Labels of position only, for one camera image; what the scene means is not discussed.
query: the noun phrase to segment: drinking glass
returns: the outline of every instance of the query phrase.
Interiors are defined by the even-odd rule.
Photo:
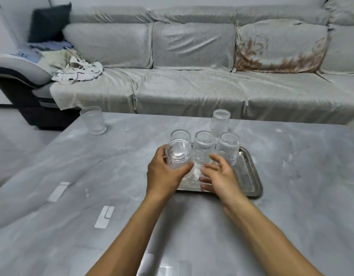
[[[179,168],[190,162],[191,144],[183,139],[174,139],[165,148],[167,164],[173,168]]]
[[[183,129],[174,130],[171,133],[170,141],[175,140],[175,139],[183,139],[191,145],[191,134],[187,130],[183,130]]]
[[[204,164],[211,163],[209,154],[214,152],[215,137],[209,131],[199,131],[193,141],[193,162],[200,170]]]
[[[220,137],[223,132],[228,131],[229,119],[231,114],[224,109],[217,109],[213,112],[213,117],[210,121],[210,131],[216,138]]]
[[[80,111],[80,116],[84,120],[89,133],[99,135],[106,131],[107,126],[99,106],[89,106],[84,108]]]
[[[231,132],[224,132],[218,139],[215,153],[227,161],[230,166],[236,163],[240,149],[240,137]]]

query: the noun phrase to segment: dark pillow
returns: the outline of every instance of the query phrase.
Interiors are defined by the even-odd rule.
[[[62,29],[69,24],[72,5],[60,5],[45,9],[34,9],[31,16],[29,43],[63,40]]]

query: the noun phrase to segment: coffee table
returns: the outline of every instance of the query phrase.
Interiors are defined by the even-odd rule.
[[[147,164],[169,134],[208,118],[106,113],[90,135],[76,120],[0,189],[0,276],[84,275],[145,195]],[[354,275],[354,133],[341,125],[231,120],[263,185],[254,203],[327,276]],[[48,202],[60,185],[56,202]],[[104,206],[113,206],[109,219]],[[177,193],[139,275],[264,275],[213,195]]]

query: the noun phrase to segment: forearm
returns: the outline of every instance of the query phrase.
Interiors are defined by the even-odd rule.
[[[322,275],[248,199],[235,203],[230,210],[269,276]]]
[[[145,198],[87,276],[136,275],[165,201]]]

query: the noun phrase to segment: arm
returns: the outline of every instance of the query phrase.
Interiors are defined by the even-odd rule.
[[[206,164],[201,188],[215,192],[225,213],[239,227],[253,252],[269,276],[323,276],[292,245],[283,232],[242,193],[232,168],[224,158],[211,155],[219,166]]]
[[[190,163],[172,170],[164,162],[164,151],[165,146],[159,147],[148,166],[145,199],[86,276],[136,275],[164,206],[193,167]]]

